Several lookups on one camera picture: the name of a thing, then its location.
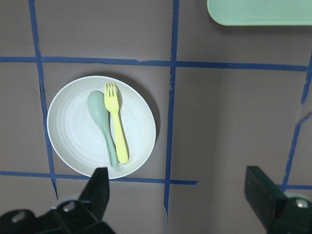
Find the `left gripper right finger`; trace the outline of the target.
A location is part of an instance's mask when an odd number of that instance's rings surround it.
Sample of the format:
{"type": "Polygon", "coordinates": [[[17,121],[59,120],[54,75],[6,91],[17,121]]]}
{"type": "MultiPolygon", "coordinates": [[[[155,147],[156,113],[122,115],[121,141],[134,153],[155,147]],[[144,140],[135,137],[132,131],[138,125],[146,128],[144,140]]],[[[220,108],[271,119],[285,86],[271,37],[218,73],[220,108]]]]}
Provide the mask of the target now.
{"type": "Polygon", "coordinates": [[[253,212],[269,230],[285,208],[288,198],[258,166],[247,166],[244,195],[253,212]]]}

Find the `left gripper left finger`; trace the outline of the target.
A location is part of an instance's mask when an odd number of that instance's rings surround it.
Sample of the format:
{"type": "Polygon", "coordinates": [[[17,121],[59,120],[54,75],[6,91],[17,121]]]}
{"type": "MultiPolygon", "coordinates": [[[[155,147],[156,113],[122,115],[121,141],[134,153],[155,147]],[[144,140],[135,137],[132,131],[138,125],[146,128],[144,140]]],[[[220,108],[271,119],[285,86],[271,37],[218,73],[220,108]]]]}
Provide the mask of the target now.
{"type": "Polygon", "coordinates": [[[106,167],[96,168],[78,200],[99,220],[109,202],[109,177],[106,167]]]}

